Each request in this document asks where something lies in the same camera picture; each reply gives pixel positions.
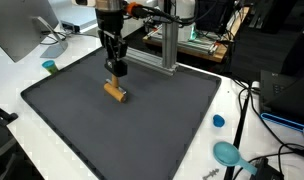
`desk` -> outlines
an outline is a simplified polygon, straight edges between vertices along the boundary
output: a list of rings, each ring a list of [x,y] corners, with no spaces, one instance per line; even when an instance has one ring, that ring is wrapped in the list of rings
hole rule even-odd
[[[236,18],[236,20],[233,22],[233,25],[231,27],[231,33],[233,34],[233,36],[235,36],[239,30],[239,28],[241,27],[242,22],[244,21],[245,17],[247,16],[249,12],[249,8],[245,7],[243,8],[242,11],[240,11],[240,14],[242,14],[241,16],[238,16]],[[207,38],[200,38],[200,41],[208,41]],[[162,40],[153,38],[150,39],[148,36],[145,36],[143,38],[143,42],[146,44],[150,44],[153,46],[162,46]],[[219,45],[217,50],[214,52],[214,54],[209,55],[206,50],[200,51],[197,50],[195,48],[193,48],[192,46],[188,48],[188,45],[181,45],[180,43],[178,44],[178,52],[184,53],[184,54],[188,54],[191,56],[195,56],[195,57],[199,57],[199,58],[203,58],[209,61],[214,61],[214,62],[218,62],[221,63],[222,60],[224,59],[224,57],[226,56],[226,53],[228,52],[228,48],[226,48],[224,45]]]
[[[101,47],[99,39],[93,37],[73,36],[67,41],[68,49],[55,59],[59,69]],[[48,76],[41,66],[46,59],[39,58],[46,47],[38,46],[18,63],[13,63],[0,49],[0,107],[19,115],[8,128],[45,179],[97,179],[20,96],[22,90]],[[220,169],[215,178],[224,177],[226,168],[214,160],[212,148],[217,141],[232,143],[234,140],[240,117],[237,94],[241,88],[232,80],[221,78],[221,87],[176,173],[175,180],[201,180],[215,168]],[[215,114],[225,118],[226,124],[223,128],[213,126],[212,117]]]
[[[259,83],[254,82],[253,87],[259,87]],[[259,97],[257,95],[254,95],[254,107],[257,110],[259,109]],[[265,122],[283,142],[296,143],[304,146],[304,137],[302,133],[269,121]],[[274,139],[264,127],[259,117],[254,113],[251,102],[249,102],[239,148],[243,158],[245,160],[250,160],[258,156],[274,154],[278,152],[280,146],[281,144]],[[282,152],[287,151],[289,151],[287,148],[282,149]],[[279,170],[277,156],[268,159],[269,164],[276,170]],[[304,179],[303,157],[294,154],[282,155],[281,162],[285,179]],[[249,177],[249,173],[242,171],[238,176],[238,179],[248,180]]]

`blue bottle cap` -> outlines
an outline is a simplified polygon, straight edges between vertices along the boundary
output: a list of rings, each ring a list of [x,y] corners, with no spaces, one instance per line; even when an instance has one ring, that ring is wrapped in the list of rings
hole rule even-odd
[[[48,67],[51,67],[51,66],[53,66],[53,65],[54,65],[54,61],[53,61],[53,60],[45,61],[45,62],[42,64],[42,66],[43,66],[44,68],[48,68]]]
[[[222,127],[225,124],[225,120],[220,115],[213,116],[213,124],[215,127]]]

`black mat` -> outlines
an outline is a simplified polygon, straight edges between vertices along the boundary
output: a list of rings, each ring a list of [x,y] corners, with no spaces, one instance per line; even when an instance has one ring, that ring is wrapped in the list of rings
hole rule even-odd
[[[179,69],[169,77],[129,63],[129,98],[104,92],[105,50],[22,92],[24,100],[101,179],[172,179],[221,80]]]

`black stand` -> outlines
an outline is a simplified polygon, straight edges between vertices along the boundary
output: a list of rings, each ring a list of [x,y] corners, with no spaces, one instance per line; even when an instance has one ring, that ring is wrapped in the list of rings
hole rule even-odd
[[[8,114],[5,112],[3,109],[0,108],[0,125],[1,126],[6,126],[15,119],[17,119],[19,116],[15,113]]]

